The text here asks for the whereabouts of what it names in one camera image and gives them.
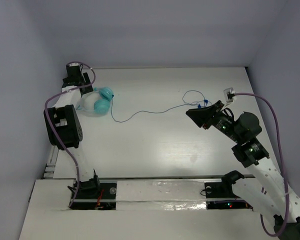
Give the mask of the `teal cat ear headphones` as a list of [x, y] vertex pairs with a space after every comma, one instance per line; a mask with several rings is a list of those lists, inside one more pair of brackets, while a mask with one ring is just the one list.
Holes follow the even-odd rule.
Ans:
[[104, 116], [110, 110], [113, 97], [114, 92], [109, 87], [94, 87], [92, 92], [81, 97], [76, 110], [88, 117]]

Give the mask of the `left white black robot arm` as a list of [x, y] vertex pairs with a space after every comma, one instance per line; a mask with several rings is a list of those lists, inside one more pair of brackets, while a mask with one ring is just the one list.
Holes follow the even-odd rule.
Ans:
[[96, 171], [89, 165], [80, 142], [83, 140], [83, 129], [76, 112], [76, 106], [84, 94], [92, 93], [92, 84], [82, 62], [66, 64], [67, 76], [62, 80], [61, 92], [50, 97], [44, 104], [44, 120], [51, 145], [68, 154], [74, 162], [76, 180], [68, 189], [76, 199], [97, 199], [102, 188]]

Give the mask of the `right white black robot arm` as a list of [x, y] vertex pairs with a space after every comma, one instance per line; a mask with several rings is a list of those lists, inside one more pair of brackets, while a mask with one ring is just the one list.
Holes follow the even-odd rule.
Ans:
[[272, 237], [280, 240], [300, 240], [300, 197], [291, 189], [274, 165], [268, 151], [258, 141], [262, 128], [256, 115], [243, 112], [238, 119], [228, 115], [221, 101], [205, 108], [194, 108], [186, 115], [199, 127], [214, 127], [235, 142], [232, 152], [263, 189], [251, 185], [237, 170], [221, 177], [221, 182], [205, 188], [205, 193], [236, 196], [247, 202], [262, 219], [273, 223]]

